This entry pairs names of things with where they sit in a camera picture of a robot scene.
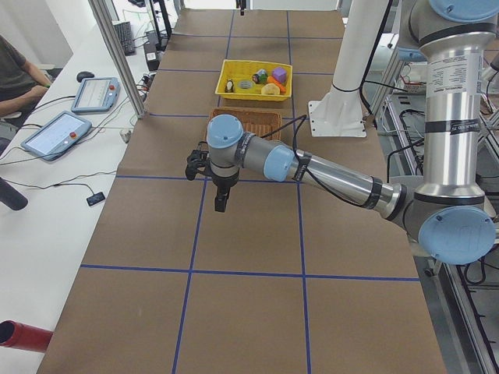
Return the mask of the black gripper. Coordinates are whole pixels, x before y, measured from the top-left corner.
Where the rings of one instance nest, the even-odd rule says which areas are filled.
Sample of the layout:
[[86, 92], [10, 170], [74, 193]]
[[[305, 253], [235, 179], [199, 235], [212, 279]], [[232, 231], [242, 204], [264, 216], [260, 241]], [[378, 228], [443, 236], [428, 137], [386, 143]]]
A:
[[211, 172], [212, 181], [217, 186], [217, 196], [214, 199], [214, 208], [217, 212], [224, 213], [226, 211], [227, 200], [230, 194], [230, 189], [238, 182], [238, 173], [229, 176], [220, 176]]

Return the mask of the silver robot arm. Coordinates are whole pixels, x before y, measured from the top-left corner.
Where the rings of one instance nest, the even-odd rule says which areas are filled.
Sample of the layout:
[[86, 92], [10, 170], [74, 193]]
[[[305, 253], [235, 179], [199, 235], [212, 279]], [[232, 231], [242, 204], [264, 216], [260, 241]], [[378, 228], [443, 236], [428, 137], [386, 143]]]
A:
[[483, 49], [494, 39], [495, 1], [406, 1], [401, 41], [427, 61], [423, 179], [418, 185], [382, 182], [296, 146], [246, 132], [231, 115], [207, 126], [208, 168], [224, 211], [239, 171], [277, 182], [293, 178], [396, 223], [433, 258], [454, 265], [485, 256], [496, 227], [476, 184]]

